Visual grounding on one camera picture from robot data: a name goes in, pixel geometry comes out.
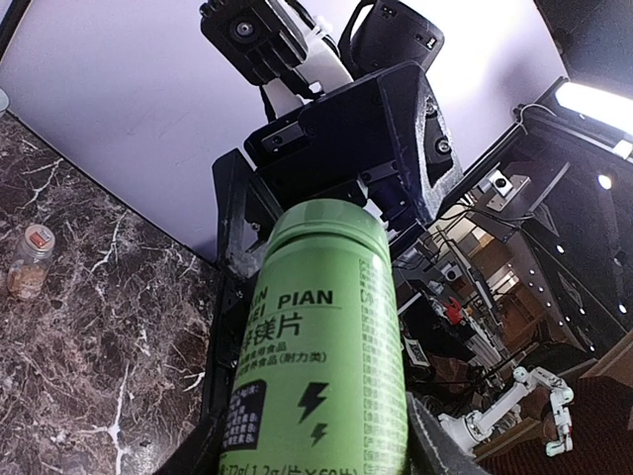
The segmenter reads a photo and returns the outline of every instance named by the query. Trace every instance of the green bottle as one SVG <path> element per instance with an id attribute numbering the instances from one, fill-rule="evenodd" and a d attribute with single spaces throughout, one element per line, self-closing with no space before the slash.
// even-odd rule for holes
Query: green bottle
<path id="1" fill-rule="evenodd" d="M 387 236 L 314 200 L 277 223 L 248 318 L 221 475 L 396 475 L 407 403 Z"/>

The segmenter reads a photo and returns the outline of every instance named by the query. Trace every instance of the lightning bolt symbol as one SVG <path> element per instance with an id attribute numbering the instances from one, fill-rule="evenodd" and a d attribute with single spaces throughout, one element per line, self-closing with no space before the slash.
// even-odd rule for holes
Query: lightning bolt symbol
<path id="1" fill-rule="evenodd" d="M 325 437 L 327 432 L 325 429 L 327 428 L 327 424 L 317 424 L 315 426 L 315 430 L 313 430 L 312 438 L 315 440 L 313 442 L 313 447 L 317 445 L 317 443 Z"/>
<path id="2" fill-rule="evenodd" d="M 301 416 L 299 424 L 306 420 L 315 409 L 320 406 L 326 398 L 319 394 L 328 386 L 328 383 L 310 383 L 306 388 L 304 396 L 301 398 L 298 407 L 304 408 L 304 414 Z"/>

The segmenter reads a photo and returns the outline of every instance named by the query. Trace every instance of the marble table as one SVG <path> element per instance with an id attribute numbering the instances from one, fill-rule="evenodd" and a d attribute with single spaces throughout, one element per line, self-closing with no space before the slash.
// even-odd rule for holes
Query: marble table
<path id="1" fill-rule="evenodd" d="M 6 290 L 30 223 L 44 293 Z M 193 429 L 217 271 L 0 120 L 0 473 L 149 474 Z"/>

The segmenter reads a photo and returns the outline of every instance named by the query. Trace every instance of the small glass jar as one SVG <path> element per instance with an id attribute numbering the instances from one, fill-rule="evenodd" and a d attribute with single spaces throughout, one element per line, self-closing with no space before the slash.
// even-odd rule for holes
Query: small glass jar
<path id="1" fill-rule="evenodd" d="M 33 300 L 40 295 L 52 264 L 55 236 L 42 225 L 31 225 L 18 241 L 7 285 L 11 295 Z"/>

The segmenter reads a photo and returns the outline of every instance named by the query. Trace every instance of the robotic hand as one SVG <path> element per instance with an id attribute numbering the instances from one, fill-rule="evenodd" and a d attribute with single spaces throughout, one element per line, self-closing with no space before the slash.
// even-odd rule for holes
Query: robotic hand
<path id="1" fill-rule="evenodd" d="M 574 391 L 558 376 L 543 368 L 535 368 L 531 372 L 523 367 L 514 370 L 514 386 L 484 414 L 474 411 L 459 419 L 443 414 L 439 417 L 444 430 L 455 440 L 468 455 L 473 455 L 473 448 L 493 434 L 495 424 L 524 397 L 538 386 L 551 391 L 550 403 L 554 412 L 554 421 L 559 439 L 546 445 L 546 453 L 553 457 L 571 451 L 572 417 L 566 407 L 574 400 Z"/>

